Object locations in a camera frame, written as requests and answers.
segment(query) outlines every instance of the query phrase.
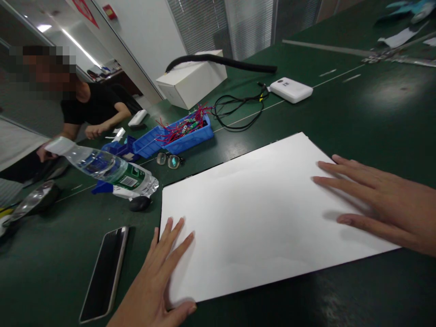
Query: plastic water bottle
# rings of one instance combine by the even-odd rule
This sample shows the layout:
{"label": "plastic water bottle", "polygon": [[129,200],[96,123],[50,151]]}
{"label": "plastic water bottle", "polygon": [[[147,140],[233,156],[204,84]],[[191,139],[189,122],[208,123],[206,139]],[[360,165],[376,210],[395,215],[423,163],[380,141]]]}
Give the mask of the plastic water bottle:
{"label": "plastic water bottle", "polygon": [[54,139],[45,149],[65,156],[73,166],[89,176],[148,198],[159,187],[159,181],[148,170],[109,152],[77,145],[65,137]]}

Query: red sign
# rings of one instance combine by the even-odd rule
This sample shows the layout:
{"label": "red sign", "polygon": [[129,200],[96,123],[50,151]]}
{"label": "red sign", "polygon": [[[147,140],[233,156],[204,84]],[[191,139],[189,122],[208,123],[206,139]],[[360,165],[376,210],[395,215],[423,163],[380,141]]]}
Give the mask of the red sign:
{"label": "red sign", "polygon": [[103,7],[104,12],[106,13],[106,15],[108,16],[108,18],[110,20],[114,20],[117,19],[117,15],[114,13],[114,10],[112,9],[112,7],[110,5],[106,5]]}
{"label": "red sign", "polygon": [[97,22],[94,19],[94,16],[92,16],[91,11],[86,5],[85,0],[73,0],[73,2],[76,5],[77,9],[80,11],[80,13],[86,18],[88,18],[89,21],[93,23],[95,26],[97,26],[98,29],[100,29],[99,26],[97,25]]}

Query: eyeglasses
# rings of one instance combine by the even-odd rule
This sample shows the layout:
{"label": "eyeglasses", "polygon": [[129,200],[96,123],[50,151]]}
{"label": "eyeglasses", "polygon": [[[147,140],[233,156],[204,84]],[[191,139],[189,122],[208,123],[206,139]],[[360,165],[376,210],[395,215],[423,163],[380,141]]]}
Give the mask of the eyeglasses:
{"label": "eyeglasses", "polygon": [[167,155],[165,152],[159,152],[158,156],[156,158],[156,162],[158,165],[165,165],[165,161],[168,158],[168,167],[170,167],[171,169],[177,169],[180,165],[183,165],[185,163],[185,160],[172,154],[172,155]]}

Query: white power bank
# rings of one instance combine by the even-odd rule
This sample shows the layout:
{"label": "white power bank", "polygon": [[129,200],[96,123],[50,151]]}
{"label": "white power bank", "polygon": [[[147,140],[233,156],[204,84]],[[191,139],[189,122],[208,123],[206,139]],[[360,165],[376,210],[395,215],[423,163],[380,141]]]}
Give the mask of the white power bank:
{"label": "white power bank", "polygon": [[290,103],[297,103],[312,95],[313,89],[310,86],[301,84],[292,79],[283,77],[270,85],[271,92],[284,98]]}
{"label": "white power bank", "polygon": [[135,116],[129,121],[127,125],[129,126],[137,126],[139,125],[142,120],[144,119],[145,115],[147,114],[147,110],[142,109],[136,113]]}

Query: computer mouse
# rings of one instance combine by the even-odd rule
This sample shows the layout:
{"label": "computer mouse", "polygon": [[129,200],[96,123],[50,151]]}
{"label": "computer mouse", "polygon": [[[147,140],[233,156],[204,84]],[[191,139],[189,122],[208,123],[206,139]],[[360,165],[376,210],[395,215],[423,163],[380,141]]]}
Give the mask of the computer mouse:
{"label": "computer mouse", "polygon": [[140,196],[133,198],[129,204],[129,210],[133,212],[144,211],[149,207],[151,200],[148,197]]}

